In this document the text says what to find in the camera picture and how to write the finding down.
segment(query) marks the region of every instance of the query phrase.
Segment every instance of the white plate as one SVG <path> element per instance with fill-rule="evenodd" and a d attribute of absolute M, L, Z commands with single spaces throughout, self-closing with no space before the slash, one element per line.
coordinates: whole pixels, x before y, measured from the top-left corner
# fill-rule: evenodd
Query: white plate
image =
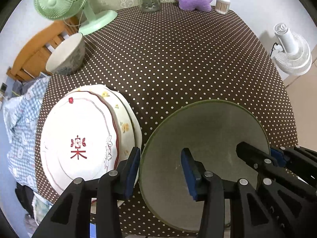
<path fill-rule="evenodd" d="M 76 92 L 76 91 L 89 91 L 89 92 L 93 92 L 95 94 L 101 95 L 105 101 L 109 102 L 110 104 L 112 104 L 115 108 L 116 105 L 118 105 L 118 107 L 121 108 L 125 108 L 131 123 L 132 123 L 132 128 L 133 128 L 133 133 L 134 133 L 134 144 L 135 146 L 139 147 L 141 149 L 142 147 L 142 131 L 141 131 L 141 127 L 140 124 L 131 108 L 131 106 L 129 105 L 128 101 L 126 101 L 126 99 L 124 98 L 124 96 L 122 94 L 120 94 L 119 92 L 115 92 L 110 90 L 109 88 L 107 88 L 107 86 L 105 85 L 101 85 L 101 84 L 97 84 L 97 85 L 89 85 L 89 86 L 81 86 L 79 88 L 76 88 L 74 90 L 72 90 L 70 93 L 72 92 Z M 129 150 L 129 153 L 126 154 L 124 153 L 124 155 L 126 155 L 127 157 L 130 155 L 131 149 Z M 134 182 L 134 185 L 137 183 L 138 180 L 138 172 L 137 172 L 137 176 Z M 123 201 L 118 201 L 118 206 L 121 206 L 123 204 Z M 92 203 L 92 213 L 95 212 L 95 204 Z"/>
<path fill-rule="evenodd" d="M 109 107 L 97 95 L 74 92 L 49 113 L 40 154 L 44 173 L 60 195 L 77 177 L 100 178 L 119 160 L 118 130 Z"/>
<path fill-rule="evenodd" d="M 128 114 L 130 116 L 130 119 L 131 119 L 131 122 L 133 125 L 135 145 L 141 149 L 141 147 L 142 147 L 142 131 L 141 131 L 140 124 L 139 124 L 137 117 L 135 116 L 131 106 L 129 105 L 128 101 L 124 98 L 124 96 L 121 93 L 110 90 L 106 85 L 101 85 L 101 84 L 91 85 L 91 86 L 81 86 L 79 88 L 74 89 L 71 92 L 81 91 L 81 90 L 83 90 L 83 91 L 87 90 L 87 91 L 93 92 L 95 94 L 102 94 L 104 91 L 108 90 L 111 93 L 115 94 L 115 96 L 124 105 L 124 107 L 126 108 Z"/>

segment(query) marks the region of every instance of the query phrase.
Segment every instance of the white fan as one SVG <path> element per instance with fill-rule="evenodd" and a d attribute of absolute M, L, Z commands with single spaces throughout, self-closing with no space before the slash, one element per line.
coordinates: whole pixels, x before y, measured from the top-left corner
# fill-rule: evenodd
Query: white fan
<path fill-rule="evenodd" d="M 287 74 L 303 75 L 312 65 L 312 55 L 307 41 L 299 34 L 291 32 L 284 23 L 274 26 L 279 44 L 273 46 L 271 58 Z"/>

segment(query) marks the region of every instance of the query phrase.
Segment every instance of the ceramic plate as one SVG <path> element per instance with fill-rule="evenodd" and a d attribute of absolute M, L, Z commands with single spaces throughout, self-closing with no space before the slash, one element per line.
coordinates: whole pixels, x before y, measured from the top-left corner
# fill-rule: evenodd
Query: ceramic plate
<path fill-rule="evenodd" d="M 270 151 L 261 124 L 237 104 L 201 101 L 170 115 L 152 133 L 142 153 L 139 184 L 147 206 L 169 226 L 197 232 L 203 202 L 195 202 L 189 195 L 181 151 L 189 148 L 195 160 L 222 179 L 245 178 L 256 187 L 257 172 L 236 154 L 236 146 L 242 141 Z M 225 211 L 225 221 L 229 222 L 228 201 Z"/>
<path fill-rule="evenodd" d="M 134 133 L 134 140 L 135 140 L 135 145 L 139 148 L 142 147 L 142 131 L 141 131 L 141 127 L 140 124 L 131 108 L 131 106 L 129 105 L 128 101 L 124 98 L 124 96 L 116 91 L 112 91 L 110 90 L 107 86 L 105 85 L 101 85 L 101 84 L 97 84 L 97 85 L 91 85 L 91 86 L 81 86 L 79 88 L 74 89 L 71 92 L 75 92 L 75 91 L 90 91 L 93 92 L 95 94 L 101 95 L 103 96 L 103 98 L 108 101 L 108 99 L 111 96 L 111 94 L 114 94 L 119 100 L 115 101 L 115 104 L 122 104 L 126 111 L 129 114 L 131 123 L 132 123 L 132 129 L 133 129 L 133 133 Z"/>
<path fill-rule="evenodd" d="M 118 130 L 106 103 L 89 92 L 68 94 L 52 108 L 43 126 L 43 170 L 60 195 L 77 177 L 96 179 L 115 169 L 118 144 Z"/>
<path fill-rule="evenodd" d="M 72 92 L 76 91 L 90 91 L 95 94 L 98 94 L 103 97 L 103 99 L 107 102 L 109 102 L 116 110 L 120 109 L 125 109 L 130 117 L 130 123 L 132 126 L 132 131 L 130 132 L 131 134 L 134 134 L 134 144 L 135 146 L 141 148 L 142 147 L 142 131 L 140 124 L 131 108 L 129 103 L 126 101 L 123 95 L 121 95 L 119 92 L 115 92 L 107 88 L 105 85 L 97 84 L 97 85 L 90 85 L 90 86 L 81 86 L 79 88 L 74 89 Z M 129 150 L 129 153 L 120 153 L 123 154 L 124 156 L 129 156 L 131 152 L 131 149 Z M 137 183 L 138 180 L 138 173 L 134 182 L 134 185 Z M 118 201 L 118 206 L 121 206 L 123 201 Z M 95 203 L 92 203 L 92 213 L 95 212 Z"/>

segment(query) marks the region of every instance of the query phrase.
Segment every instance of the brown tablecloth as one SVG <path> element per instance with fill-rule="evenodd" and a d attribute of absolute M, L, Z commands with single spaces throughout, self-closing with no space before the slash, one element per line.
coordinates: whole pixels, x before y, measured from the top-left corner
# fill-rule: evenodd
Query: brown tablecloth
<path fill-rule="evenodd" d="M 264 47 L 233 11 L 221 15 L 181 11 L 176 4 L 141 13 L 122 9 L 103 29 L 85 37 L 82 69 L 53 75 L 40 112 L 35 147 L 36 183 L 51 202 L 58 194 L 48 182 L 40 158 L 40 138 L 52 107 L 83 85 L 105 84 L 131 104 L 146 143 L 169 114 L 187 104 L 223 99 L 240 104 L 263 125 L 271 146 L 294 146 L 297 133 L 283 82 Z M 139 186 L 120 207 L 121 228 L 145 236 L 186 236 L 158 220 Z"/>

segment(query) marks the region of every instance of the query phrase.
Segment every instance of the power cord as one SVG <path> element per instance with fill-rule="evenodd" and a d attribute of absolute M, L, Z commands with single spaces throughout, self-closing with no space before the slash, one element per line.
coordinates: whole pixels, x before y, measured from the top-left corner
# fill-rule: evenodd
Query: power cord
<path fill-rule="evenodd" d="M 81 12 L 81 15 L 80 15 L 80 19 L 79 19 L 79 24 L 78 25 L 70 25 L 68 24 L 65 20 L 64 20 L 64 23 L 67 25 L 67 26 L 70 26 L 70 27 L 79 27 L 80 25 L 82 25 L 81 22 L 81 18 L 82 18 L 82 14 L 84 13 L 84 11 Z"/>
<path fill-rule="evenodd" d="M 277 43 L 277 42 L 275 42 L 275 43 L 274 43 L 274 45 L 272 46 L 272 50 L 271 50 L 270 57 L 272 56 L 272 53 L 273 53 L 273 50 L 274 50 L 274 46 L 275 46 L 275 45 L 278 45 L 278 43 Z"/>

